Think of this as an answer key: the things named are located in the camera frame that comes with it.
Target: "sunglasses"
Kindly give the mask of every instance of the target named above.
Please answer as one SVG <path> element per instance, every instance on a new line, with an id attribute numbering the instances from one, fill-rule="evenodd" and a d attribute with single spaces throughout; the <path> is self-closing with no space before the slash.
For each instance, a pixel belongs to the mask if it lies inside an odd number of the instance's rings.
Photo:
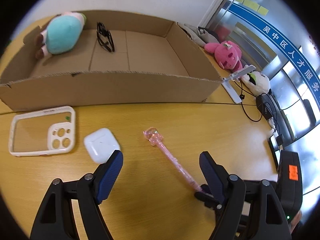
<path id="1" fill-rule="evenodd" d="M 107 42 L 104 42 L 100 35 L 108 39 Z M 97 22 L 97 39 L 101 47 L 105 48 L 109 52 L 115 52 L 115 45 L 113 44 L 113 39 L 109 30 L 105 28 L 103 23 Z"/>

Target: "blue gripper pad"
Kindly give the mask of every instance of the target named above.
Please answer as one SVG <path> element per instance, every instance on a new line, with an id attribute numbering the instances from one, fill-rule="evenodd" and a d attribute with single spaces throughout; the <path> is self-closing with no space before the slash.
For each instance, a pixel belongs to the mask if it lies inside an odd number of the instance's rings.
<path id="1" fill-rule="evenodd" d="M 204 175 L 204 178 L 207 181 L 211 194 L 216 200 L 218 200 L 222 204 L 225 201 L 224 186 L 217 172 L 215 171 L 215 169 L 219 168 L 218 166 L 220 165 L 217 165 L 214 162 L 214 160 L 212 159 L 212 157 L 208 152 L 202 152 L 200 154 L 199 165 Z"/>
<path id="2" fill-rule="evenodd" d="M 123 154 L 119 150 L 115 150 L 108 161 L 100 164 L 94 172 L 94 191 L 98 204 L 108 198 L 122 165 Z"/>

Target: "blue sign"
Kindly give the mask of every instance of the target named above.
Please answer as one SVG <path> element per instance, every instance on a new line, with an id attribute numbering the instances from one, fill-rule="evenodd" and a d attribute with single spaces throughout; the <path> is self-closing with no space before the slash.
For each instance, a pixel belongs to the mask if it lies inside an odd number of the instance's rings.
<path id="1" fill-rule="evenodd" d="M 307 84 L 320 110 L 320 79 L 297 47 L 277 28 L 246 8 L 233 3 L 228 11 L 257 29 L 282 51 Z"/>

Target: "table surface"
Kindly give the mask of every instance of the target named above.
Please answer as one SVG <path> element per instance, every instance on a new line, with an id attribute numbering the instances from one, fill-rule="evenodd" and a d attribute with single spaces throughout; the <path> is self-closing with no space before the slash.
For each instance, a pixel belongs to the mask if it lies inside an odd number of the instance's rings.
<path id="1" fill-rule="evenodd" d="M 9 45 L 1 58 L 0 73 L 22 46 L 21 37 Z M 207 101 L 228 105 L 75 107 L 75 148 L 68 154 L 34 157 L 9 154 L 9 129 L 15 113 L 5 114 L 11 110 L 0 105 L 0 188 L 9 209 L 29 235 L 53 179 L 77 180 L 97 168 L 84 148 L 83 139 L 107 127 L 124 154 L 120 175 L 109 198 L 100 205 L 114 239 L 208 239 L 215 225 L 214 212 L 193 197 L 192 189 L 174 166 L 144 139 L 143 130 L 150 126 L 158 128 L 166 147 L 199 184 L 205 183 L 198 160 L 202 151 L 208 151 L 218 164 L 242 179 L 275 180 L 277 175 L 267 143 L 272 134 L 268 123 L 264 119 L 251 122 L 222 86 Z M 256 106 L 245 106 L 245 109 L 253 119 L 260 117 Z M 73 205 L 80 239 L 87 239 L 77 201 Z"/>

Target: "pink plastic wand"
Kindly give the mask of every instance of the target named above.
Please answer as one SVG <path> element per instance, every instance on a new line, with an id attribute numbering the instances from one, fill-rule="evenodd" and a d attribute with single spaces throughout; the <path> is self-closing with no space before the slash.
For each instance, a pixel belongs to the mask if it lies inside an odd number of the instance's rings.
<path id="1" fill-rule="evenodd" d="M 192 178 L 192 176 L 181 166 L 178 160 L 169 152 L 169 150 L 162 143 L 163 136 L 158 133 L 157 129 L 150 127 L 143 132 L 145 138 L 150 141 L 152 146 L 157 145 L 158 148 L 168 157 L 168 159 L 174 164 L 174 166 L 181 172 L 186 181 L 196 190 L 202 191 L 199 184 Z"/>

